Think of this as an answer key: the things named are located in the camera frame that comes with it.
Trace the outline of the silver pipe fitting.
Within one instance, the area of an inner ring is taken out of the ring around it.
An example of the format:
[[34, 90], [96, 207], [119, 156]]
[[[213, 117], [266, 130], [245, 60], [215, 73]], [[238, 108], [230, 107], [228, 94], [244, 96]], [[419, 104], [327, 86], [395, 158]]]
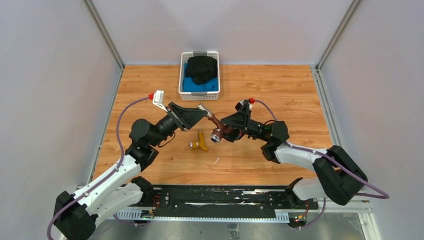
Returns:
[[202, 111], [205, 111], [206, 112], [206, 117], [209, 119], [209, 118], [211, 118], [212, 116], [213, 116], [213, 113], [208, 109], [208, 108], [206, 108], [202, 103], [200, 103], [198, 106], [197, 106], [197, 108], [198, 109], [200, 109], [200, 110], [202, 110]]

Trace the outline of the brown faucet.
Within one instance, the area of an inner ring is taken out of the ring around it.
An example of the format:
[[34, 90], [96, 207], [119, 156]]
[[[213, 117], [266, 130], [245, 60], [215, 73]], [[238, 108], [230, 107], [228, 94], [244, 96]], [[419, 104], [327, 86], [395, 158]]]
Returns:
[[233, 127], [221, 123], [221, 121], [213, 113], [211, 113], [207, 119], [213, 122], [216, 126], [210, 135], [210, 139], [214, 143], [219, 143], [222, 139], [224, 139], [225, 135], [230, 134], [234, 130]]

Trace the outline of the yellow brass faucet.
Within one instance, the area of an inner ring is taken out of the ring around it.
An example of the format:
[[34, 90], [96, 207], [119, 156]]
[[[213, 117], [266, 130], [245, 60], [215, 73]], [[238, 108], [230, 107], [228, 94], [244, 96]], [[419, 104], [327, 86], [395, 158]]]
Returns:
[[204, 137], [204, 132], [199, 129], [197, 131], [197, 137], [198, 140], [197, 141], [190, 141], [188, 146], [191, 150], [196, 150], [196, 149], [201, 149], [202, 151], [208, 151], [209, 148], [206, 146], [206, 141], [205, 141], [205, 137]]

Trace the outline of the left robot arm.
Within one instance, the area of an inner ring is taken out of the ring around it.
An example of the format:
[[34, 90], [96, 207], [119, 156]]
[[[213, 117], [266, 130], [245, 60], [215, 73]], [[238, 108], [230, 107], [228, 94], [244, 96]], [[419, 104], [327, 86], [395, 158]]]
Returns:
[[63, 191], [57, 196], [47, 227], [49, 240], [53, 238], [53, 227], [68, 240], [87, 240], [97, 227], [120, 210], [136, 203], [145, 207], [153, 202], [152, 186], [139, 174], [159, 154], [155, 147], [173, 136], [177, 129], [188, 131], [211, 114], [202, 105], [185, 108], [172, 102], [164, 109], [166, 115], [156, 124], [143, 118], [132, 124], [131, 144], [127, 149], [120, 136], [116, 137], [121, 153], [108, 170], [75, 192]]

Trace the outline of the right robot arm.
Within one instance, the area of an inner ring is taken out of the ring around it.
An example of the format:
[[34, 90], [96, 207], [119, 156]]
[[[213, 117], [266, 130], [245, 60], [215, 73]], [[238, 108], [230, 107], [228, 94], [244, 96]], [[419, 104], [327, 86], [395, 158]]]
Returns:
[[219, 137], [228, 142], [244, 136], [262, 140], [261, 151], [267, 161], [313, 171], [315, 178], [299, 177], [286, 187], [285, 200], [291, 208], [316, 198], [344, 206], [366, 185], [367, 176], [341, 146], [310, 148], [290, 143], [284, 121], [273, 118], [262, 123], [251, 118], [252, 103], [251, 99], [239, 102], [235, 113], [219, 121]]

